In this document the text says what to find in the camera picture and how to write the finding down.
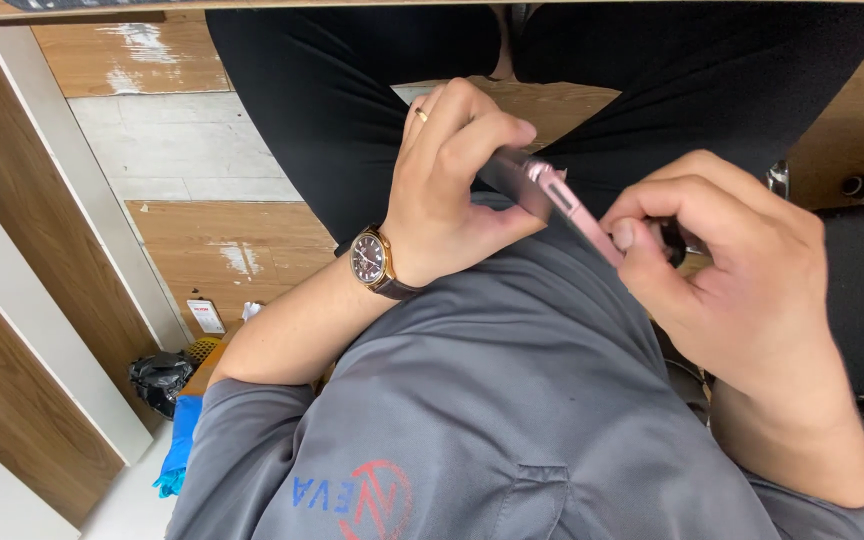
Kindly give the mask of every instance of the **watch face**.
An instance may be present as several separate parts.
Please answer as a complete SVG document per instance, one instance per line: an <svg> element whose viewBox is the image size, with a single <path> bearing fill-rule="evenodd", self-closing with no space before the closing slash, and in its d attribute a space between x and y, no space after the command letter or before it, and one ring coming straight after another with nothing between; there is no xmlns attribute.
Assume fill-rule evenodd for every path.
<svg viewBox="0 0 864 540"><path fill-rule="evenodd" d="M360 282L370 285L382 277L385 251L378 238L363 234L352 244L352 272Z"/></svg>

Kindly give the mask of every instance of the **black pants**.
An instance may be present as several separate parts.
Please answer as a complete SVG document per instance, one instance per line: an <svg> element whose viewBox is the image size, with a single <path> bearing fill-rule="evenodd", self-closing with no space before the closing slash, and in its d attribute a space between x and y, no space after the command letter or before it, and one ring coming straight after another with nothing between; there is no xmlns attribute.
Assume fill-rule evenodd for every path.
<svg viewBox="0 0 864 540"><path fill-rule="evenodd" d="M212 40L282 170L339 244L386 214L408 106L390 85L488 75L481 5L213 10ZM684 153L755 176L780 160L864 58L864 5L545 4L514 44L525 83L616 89L539 154L594 215Z"/></svg>

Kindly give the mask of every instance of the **person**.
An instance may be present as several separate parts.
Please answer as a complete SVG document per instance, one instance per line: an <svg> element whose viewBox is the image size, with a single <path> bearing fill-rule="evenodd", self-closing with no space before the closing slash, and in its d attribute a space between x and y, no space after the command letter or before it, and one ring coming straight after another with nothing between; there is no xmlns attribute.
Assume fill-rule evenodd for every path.
<svg viewBox="0 0 864 540"><path fill-rule="evenodd" d="M206 20L340 250L229 344L168 538L864 538L823 228L757 180L862 61L864 5L543 4L520 31L473 5ZM462 79L508 60L622 92L538 152L617 269L474 180L536 135ZM389 87L434 79L411 106ZM680 277L647 215L714 264ZM646 311L716 376L710 429Z"/></svg>

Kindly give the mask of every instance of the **wristwatch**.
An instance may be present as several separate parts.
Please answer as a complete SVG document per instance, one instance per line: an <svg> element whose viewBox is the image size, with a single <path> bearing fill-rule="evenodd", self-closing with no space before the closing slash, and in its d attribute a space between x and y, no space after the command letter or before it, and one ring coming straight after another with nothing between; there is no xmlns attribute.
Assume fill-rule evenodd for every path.
<svg viewBox="0 0 864 540"><path fill-rule="evenodd" d="M396 279L392 269L392 245L376 225L359 232L349 251L352 274L368 290L392 300L408 300L423 291Z"/></svg>

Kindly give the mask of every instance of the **forearm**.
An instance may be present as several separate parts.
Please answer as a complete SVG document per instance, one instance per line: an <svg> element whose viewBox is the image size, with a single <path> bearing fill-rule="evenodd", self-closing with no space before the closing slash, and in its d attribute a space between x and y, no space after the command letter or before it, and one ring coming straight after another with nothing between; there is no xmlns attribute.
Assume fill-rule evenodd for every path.
<svg viewBox="0 0 864 540"><path fill-rule="evenodd" d="M813 350L749 395L722 380L712 434L762 478L845 508L864 507L864 428L838 351Z"/></svg>
<svg viewBox="0 0 864 540"><path fill-rule="evenodd" d="M398 302L366 289L346 253L266 305L235 334L210 385L305 385Z"/></svg>

